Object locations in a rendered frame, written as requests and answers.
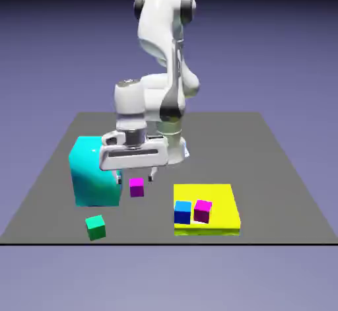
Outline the large yellow box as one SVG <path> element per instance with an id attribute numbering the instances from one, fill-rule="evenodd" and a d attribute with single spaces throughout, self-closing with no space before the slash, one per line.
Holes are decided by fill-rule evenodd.
<path id="1" fill-rule="evenodd" d="M 198 199 L 211 201 L 209 223 L 193 220 L 193 210 Z M 237 236 L 241 220 L 230 184 L 175 184 L 173 207 L 176 201 L 191 202 L 189 225 L 175 224 L 176 236 Z"/>

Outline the small blue cube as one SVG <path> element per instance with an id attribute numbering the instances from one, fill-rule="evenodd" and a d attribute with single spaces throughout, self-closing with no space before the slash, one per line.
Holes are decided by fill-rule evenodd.
<path id="1" fill-rule="evenodd" d="M 191 202 L 176 201 L 174 206 L 174 223 L 189 225 L 191 220 Z"/>

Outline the large cyan box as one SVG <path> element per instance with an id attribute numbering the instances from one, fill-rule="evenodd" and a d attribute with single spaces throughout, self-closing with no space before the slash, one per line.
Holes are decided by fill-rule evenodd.
<path id="1" fill-rule="evenodd" d="M 117 207 L 121 185 L 111 171 L 99 167 L 100 136 L 80 136 L 69 153 L 75 204 L 78 207 Z"/>

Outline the small magenta cube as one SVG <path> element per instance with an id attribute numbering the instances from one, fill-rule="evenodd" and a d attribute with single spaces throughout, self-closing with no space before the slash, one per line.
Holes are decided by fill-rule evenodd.
<path id="1" fill-rule="evenodd" d="M 129 179 L 129 192 L 131 197 L 144 196 L 144 179 L 143 178 L 130 178 Z"/>
<path id="2" fill-rule="evenodd" d="M 196 201 L 194 210 L 193 210 L 193 220 L 200 222 L 200 223 L 209 223 L 211 208 L 212 208 L 211 201 L 205 201 L 198 199 Z"/>

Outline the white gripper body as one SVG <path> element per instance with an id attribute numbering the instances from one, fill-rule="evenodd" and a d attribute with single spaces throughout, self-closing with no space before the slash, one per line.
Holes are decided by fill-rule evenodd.
<path id="1" fill-rule="evenodd" d="M 164 166 L 168 163 L 168 150 L 164 140 L 150 140 L 139 148 L 125 145 L 101 146 L 99 167 L 101 170 L 121 170 Z"/>

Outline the small green cube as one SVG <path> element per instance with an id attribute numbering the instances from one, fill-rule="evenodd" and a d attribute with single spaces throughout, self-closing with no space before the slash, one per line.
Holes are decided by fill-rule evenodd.
<path id="1" fill-rule="evenodd" d="M 102 215 L 86 218 L 85 224 L 90 241 L 106 237 L 106 224 Z"/>

